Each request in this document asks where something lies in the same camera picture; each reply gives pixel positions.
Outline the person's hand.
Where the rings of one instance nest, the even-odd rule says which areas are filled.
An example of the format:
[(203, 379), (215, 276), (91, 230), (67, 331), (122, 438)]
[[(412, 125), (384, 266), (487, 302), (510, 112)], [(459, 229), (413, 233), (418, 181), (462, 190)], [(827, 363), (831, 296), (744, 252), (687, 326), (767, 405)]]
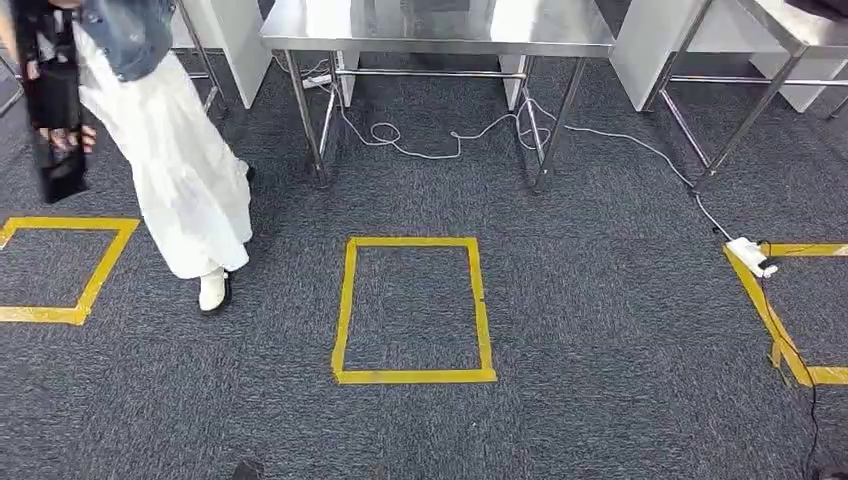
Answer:
[(40, 128), (38, 132), (55, 151), (59, 152), (81, 148), (84, 153), (92, 153), (96, 145), (96, 130), (89, 125), (82, 125), (77, 130)]

